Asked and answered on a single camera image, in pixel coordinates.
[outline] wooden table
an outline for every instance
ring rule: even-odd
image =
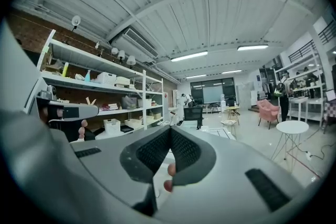
[[[240,125],[239,124],[239,119],[238,119],[239,113],[237,112],[237,109],[240,109],[240,107],[237,106],[237,105],[236,106],[229,106],[228,108],[226,108],[226,110],[229,111],[229,115],[228,115],[227,119],[229,120],[231,118],[231,116],[236,116],[238,125]]]

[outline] ceiling light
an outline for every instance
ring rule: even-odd
[[[263,45],[252,45],[252,46],[239,46],[237,50],[257,50],[257,49],[266,49],[267,44]]]
[[[192,78],[198,78],[198,77],[205,77],[206,75],[197,75],[197,76],[191,76],[191,77],[186,77],[187,79],[192,79]]]
[[[241,72],[241,70],[225,71],[222,74]]]
[[[198,56],[204,56],[204,55],[207,55],[207,54],[208,54],[207,51],[202,51],[202,52],[199,52],[197,54],[190,54],[190,55],[186,55],[186,56],[182,56],[182,57],[173,58],[173,59],[171,59],[171,61],[172,62],[177,62],[177,61],[190,59],[190,58],[194,58],[194,57],[198,57]]]

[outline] bag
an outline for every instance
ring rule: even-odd
[[[286,85],[280,82],[275,88],[274,96],[283,97],[284,95],[286,95]]]

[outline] white corrugated ceiling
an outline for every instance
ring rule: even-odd
[[[158,67],[178,79],[259,68],[303,34],[304,24],[316,20],[326,5],[326,0],[16,0],[13,4],[56,22],[69,23],[79,15],[80,30],[92,40],[110,40],[132,26],[158,51]],[[257,43],[270,47],[262,52],[236,50]],[[208,56],[169,61],[202,50],[208,50]]]

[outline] black railing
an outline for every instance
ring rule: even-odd
[[[325,29],[319,33],[319,37],[323,44],[328,43],[333,37],[336,36],[336,23],[335,21],[331,21],[330,24],[327,25]]]
[[[328,43],[335,36],[336,36],[336,23],[334,20],[331,21],[331,23],[328,24],[327,27],[323,29],[321,33],[319,33],[319,37],[322,41],[322,44]],[[288,56],[288,58],[290,62],[294,62],[295,60],[298,60],[304,55],[308,54],[312,49],[316,50],[316,46],[313,40],[309,41],[302,48],[292,53],[290,56]]]
[[[289,60],[290,62],[294,62],[295,60],[302,58],[304,55],[308,54],[312,50],[316,50],[316,46],[313,40],[309,41],[301,49],[297,50],[296,52],[288,56]]]

